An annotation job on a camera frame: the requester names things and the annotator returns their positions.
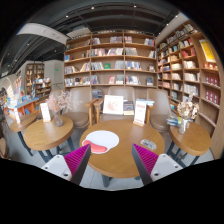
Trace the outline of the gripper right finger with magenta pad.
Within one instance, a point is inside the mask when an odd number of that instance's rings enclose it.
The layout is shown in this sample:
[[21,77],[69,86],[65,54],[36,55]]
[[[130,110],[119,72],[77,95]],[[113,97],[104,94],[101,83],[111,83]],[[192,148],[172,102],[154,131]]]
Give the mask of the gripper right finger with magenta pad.
[[182,169],[167,154],[157,155],[137,144],[132,145],[132,156],[144,186]]

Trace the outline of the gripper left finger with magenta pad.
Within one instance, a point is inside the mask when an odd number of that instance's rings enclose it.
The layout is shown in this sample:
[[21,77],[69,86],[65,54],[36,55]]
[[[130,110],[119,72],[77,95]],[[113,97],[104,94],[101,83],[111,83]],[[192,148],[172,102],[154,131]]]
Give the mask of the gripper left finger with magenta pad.
[[66,156],[57,154],[42,169],[58,177],[79,185],[91,155],[89,144],[82,146]]

